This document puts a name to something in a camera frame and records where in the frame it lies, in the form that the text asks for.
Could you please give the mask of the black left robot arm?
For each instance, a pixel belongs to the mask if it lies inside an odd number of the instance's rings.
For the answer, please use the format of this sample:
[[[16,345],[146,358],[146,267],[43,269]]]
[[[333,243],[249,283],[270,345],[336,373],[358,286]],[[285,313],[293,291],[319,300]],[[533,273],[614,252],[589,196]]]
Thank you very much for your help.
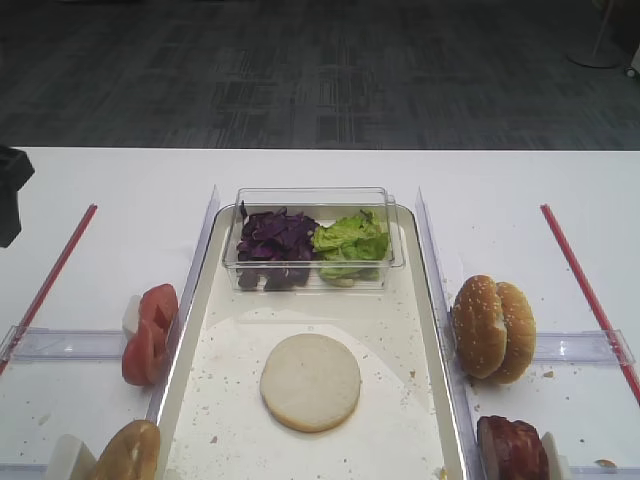
[[[8,248],[21,232],[18,192],[34,175],[35,169],[23,151],[1,146],[1,247]]]

